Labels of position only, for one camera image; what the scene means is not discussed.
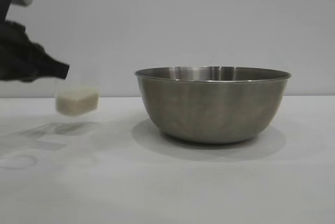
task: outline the white wall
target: white wall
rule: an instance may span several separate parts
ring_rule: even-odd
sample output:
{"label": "white wall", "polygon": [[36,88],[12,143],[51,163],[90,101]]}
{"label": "white wall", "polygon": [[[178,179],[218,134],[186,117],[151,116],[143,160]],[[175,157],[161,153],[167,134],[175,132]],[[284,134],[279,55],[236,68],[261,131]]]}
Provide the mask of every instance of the white wall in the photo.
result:
{"label": "white wall", "polygon": [[[35,0],[8,18],[76,72],[98,59],[105,96],[138,95],[135,70],[171,65],[282,69],[287,94],[335,95],[335,0]],[[54,81],[0,89],[50,96]]]}

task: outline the black glove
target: black glove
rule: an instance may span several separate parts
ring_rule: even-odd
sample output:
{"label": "black glove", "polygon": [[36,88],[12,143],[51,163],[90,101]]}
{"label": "black glove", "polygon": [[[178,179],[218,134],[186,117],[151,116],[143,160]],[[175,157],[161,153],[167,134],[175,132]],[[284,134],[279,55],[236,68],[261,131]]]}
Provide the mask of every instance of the black glove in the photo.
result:
{"label": "black glove", "polygon": [[29,40],[25,30],[23,25],[12,21],[0,23],[0,80],[65,79],[69,65],[46,54],[41,45]]}

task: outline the white granular substance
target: white granular substance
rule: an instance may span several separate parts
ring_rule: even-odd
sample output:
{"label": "white granular substance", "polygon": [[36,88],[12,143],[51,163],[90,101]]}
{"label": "white granular substance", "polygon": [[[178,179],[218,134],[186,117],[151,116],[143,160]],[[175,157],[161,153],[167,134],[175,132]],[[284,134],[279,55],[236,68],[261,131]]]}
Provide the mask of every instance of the white granular substance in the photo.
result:
{"label": "white granular substance", "polygon": [[78,87],[57,93],[56,110],[67,116],[79,116],[98,106],[99,90],[94,87]]}

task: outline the stainless steel bowl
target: stainless steel bowl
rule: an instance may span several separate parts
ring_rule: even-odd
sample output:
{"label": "stainless steel bowl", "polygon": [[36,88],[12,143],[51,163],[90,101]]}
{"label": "stainless steel bowl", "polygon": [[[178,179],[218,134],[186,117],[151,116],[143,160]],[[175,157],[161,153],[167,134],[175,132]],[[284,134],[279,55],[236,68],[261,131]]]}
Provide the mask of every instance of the stainless steel bowl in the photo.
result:
{"label": "stainless steel bowl", "polygon": [[137,71],[149,117],[162,131],[200,143],[233,143],[263,131],[277,112],[290,74],[240,67]]}

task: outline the white table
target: white table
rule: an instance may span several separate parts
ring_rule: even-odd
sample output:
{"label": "white table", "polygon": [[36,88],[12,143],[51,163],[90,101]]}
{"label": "white table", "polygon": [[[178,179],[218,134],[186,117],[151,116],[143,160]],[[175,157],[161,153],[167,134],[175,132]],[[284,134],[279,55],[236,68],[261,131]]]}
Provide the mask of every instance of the white table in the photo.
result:
{"label": "white table", "polygon": [[285,97],[256,140],[162,137],[140,98],[80,118],[0,99],[0,223],[335,223],[335,97]]}

